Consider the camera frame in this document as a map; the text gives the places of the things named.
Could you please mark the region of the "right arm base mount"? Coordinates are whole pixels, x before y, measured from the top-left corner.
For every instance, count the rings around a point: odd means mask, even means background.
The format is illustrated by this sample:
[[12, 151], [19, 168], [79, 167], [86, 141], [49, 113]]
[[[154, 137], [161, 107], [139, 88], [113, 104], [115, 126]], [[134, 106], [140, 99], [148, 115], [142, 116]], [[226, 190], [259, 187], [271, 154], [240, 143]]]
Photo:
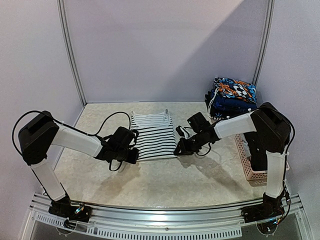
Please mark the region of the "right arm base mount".
[[[285, 202], [288, 205], [287, 212], [285, 212], [283, 207], [283, 197], [285, 197]], [[278, 225], [287, 217], [290, 208], [290, 194], [283, 190], [282, 193], [276, 198], [270, 197], [264, 193], [262, 196], [262, 203], [243, 207], [241, 208], [240, 214], [244, 218], [245, 223], [257, 222], [280, 216], [280, 219], [275, 221], [275, 224]]]

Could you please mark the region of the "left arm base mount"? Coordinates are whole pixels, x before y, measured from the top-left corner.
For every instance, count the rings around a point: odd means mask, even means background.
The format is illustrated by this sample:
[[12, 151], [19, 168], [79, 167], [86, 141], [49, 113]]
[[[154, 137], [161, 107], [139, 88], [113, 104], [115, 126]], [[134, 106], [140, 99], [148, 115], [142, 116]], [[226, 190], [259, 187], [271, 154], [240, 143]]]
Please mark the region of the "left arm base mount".
[[60, 200], [52, 200], [48, 212], [52, 215], [68, 219], [69, 221], [79, 221], [88, 223], [93, 208], [84, 203], [73, 202], [68, 195]]

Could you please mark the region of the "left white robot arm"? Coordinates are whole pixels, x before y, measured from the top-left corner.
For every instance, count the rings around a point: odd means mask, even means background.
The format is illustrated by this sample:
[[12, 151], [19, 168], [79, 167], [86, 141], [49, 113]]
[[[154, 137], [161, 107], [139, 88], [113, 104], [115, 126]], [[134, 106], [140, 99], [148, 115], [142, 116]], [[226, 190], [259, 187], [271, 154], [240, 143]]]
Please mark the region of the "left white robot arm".
[[105, 137], [89, 134], [55, 119], [49, 111], [33, 110], [35, 117], [18, 132], [20, 154], [31, 168], [48, 197], [55, 202], [55, 209], [63, 216], [74, 213], [74, 205], [66, 200], [66, 190], [58, 180], [48, 161], [48, 152], [54, 147], [85, 154], [98, 161], [135, 164], [139, 150], [135, 147], [138, 131], [118, 127]]

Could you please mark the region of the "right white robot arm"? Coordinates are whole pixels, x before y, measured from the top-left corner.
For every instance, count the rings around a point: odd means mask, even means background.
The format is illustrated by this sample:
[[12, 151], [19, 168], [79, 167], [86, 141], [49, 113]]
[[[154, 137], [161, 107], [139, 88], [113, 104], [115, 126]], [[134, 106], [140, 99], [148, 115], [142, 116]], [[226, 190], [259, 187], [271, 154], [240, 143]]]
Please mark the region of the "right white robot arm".
[[284, 192], [288, 147], [292, 126], [289, 120], [269, 102], [225, 120], [210, 123], [201, 112], [187, 122], [194, 135], [180, 138], [174, 150], [176, 156], [198, 153], [202, 146], [233, 135], [256, 133], [267, 159], [267, 182], [264, 194], [276, 199]]

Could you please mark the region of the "black white striped shirt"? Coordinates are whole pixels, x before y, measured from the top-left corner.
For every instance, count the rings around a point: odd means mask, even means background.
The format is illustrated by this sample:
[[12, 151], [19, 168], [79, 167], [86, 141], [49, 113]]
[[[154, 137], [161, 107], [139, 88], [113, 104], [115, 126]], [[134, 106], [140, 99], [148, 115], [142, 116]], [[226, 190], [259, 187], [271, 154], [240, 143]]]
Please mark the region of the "black white striped shirt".
[[172, 117], [167, 109], [156, 114], [131, 112], [131, 129], [138, 132], [138, 161], [175, 159], [177, 146]]

